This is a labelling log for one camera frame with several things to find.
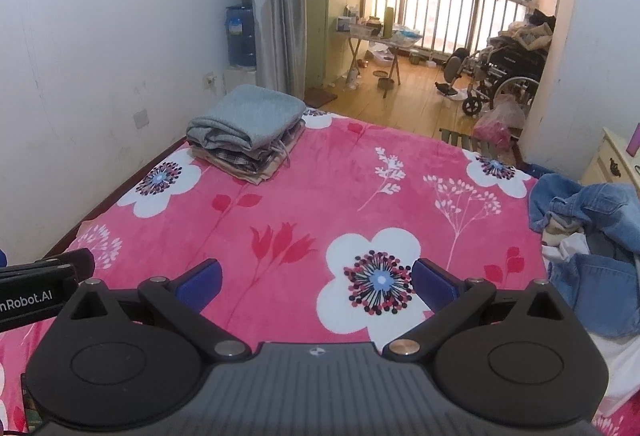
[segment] metal railing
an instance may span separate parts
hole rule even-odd
[[[473,53],[486,46],[511,22],[523,20],[525,0],[373,0],[372,15],[384,19],[385,8],[396,10],[396,22],[418,29],[417,47],[450,54],[466,47]]]

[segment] bed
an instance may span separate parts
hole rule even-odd
[[[272,180],[240,182],[183,145],[84,223],[69,249],[89,248],[110,288],[219,260],[222,291],[203,315],[252,348],[263,340],[382,348],[431,314],[410,286],[419,257],[500,288],[545,276],[540,236],[527,226],[533,178],[399,130],[315,109],[304,119],[290,166]],[[383,271],[390,260],[401,272]],[[364,300],[356,282],[368,283]],[[20,374],[50,322],[1,336],[0,418],[11,429],[25,429]],[[638,408],[636,398],[597,423],[605,434],[637,435]]]

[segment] electrical outlet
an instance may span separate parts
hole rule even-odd
[[[219,77],[216,72],[211,72],[204,75],[204,77],[202,77],[202,86],[204,87],[204,90],[215,93],[217,89],[218,79]]]
[[[133,115],[133,123],[136,124],[136,129],[142,129],[149,125],[149,115],[146,109]]]

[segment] denim jeans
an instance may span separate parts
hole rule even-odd
[[[632,185],[583,187],[559,174],[545,174],[529,193],[529,226],[542,232],[553,216],[559,223],[593,227],[640,254],[640,202]]]
[[[559,174],[546,174],[529,194],[529,226],[542,232],[553,217],[564,226],[599,230],[636,256],[640,254],[640,202],[632,185],[583,187]],[[616,338],[640,333],[636,263],[576,254],[552,263],[549,279],[584,327]]]
[[[610,257],[576,254],[552,263],[549,279],[588,332],[615,339],[640,332],[636,267]]]

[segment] blue gripper pad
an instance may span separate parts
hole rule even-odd
[[[200,313],[222,289],[222,266],[215,259],[207,259],[180,280],[172,281],[170,289],[181,303]]]
[[[460,297],[460,281],[457,283],[447,281],[421,260],[417,260],[411,268],[411,279],[418,297],[434,313]]]

